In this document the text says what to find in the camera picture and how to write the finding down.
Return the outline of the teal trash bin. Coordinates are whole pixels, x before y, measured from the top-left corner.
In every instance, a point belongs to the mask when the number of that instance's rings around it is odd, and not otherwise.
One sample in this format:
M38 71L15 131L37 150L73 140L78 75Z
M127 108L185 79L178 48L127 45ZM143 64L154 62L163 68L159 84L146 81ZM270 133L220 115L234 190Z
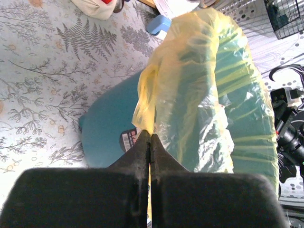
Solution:
M90 168L107 168L135 143L132 117L138 102L140 72L115 85L79 119L81 143Z

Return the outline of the yellow trash bag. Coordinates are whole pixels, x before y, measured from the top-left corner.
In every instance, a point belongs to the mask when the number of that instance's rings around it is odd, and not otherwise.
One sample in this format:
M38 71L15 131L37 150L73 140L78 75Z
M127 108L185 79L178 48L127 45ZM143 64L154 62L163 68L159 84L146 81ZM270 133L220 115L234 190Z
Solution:
M187 170L261 174L278 193L269 93L231 17L207 8L174 18L137 91L133 125Z

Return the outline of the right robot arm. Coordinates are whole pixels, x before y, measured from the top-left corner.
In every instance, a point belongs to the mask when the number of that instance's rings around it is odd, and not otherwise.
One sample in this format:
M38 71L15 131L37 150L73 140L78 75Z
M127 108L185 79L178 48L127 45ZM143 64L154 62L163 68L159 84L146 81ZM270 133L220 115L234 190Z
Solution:
M304 176L304 127L295 128L292 125L293 118L299 114L292 104L303 94L302 90L291 88L279 88L270 92L275 114L279 165L283 167L283 170L279 172L281 183L296 176L296 169L289 170L290 166L300 167L300 176Z

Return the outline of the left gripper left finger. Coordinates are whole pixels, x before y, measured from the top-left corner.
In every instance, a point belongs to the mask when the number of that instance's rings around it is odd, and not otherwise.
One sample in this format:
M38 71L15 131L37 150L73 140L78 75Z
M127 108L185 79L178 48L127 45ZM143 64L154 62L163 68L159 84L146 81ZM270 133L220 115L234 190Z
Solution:
M108 168L38 168L16 180L0 215L3 228L144 228L150 135Z

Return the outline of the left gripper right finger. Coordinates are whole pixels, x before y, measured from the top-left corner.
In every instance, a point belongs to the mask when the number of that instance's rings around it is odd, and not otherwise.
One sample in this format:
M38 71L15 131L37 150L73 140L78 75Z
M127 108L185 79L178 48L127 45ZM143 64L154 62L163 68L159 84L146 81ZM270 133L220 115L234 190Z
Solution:
M152 225L155 228L284 228L286 219L262 175L190 172L153 135Z

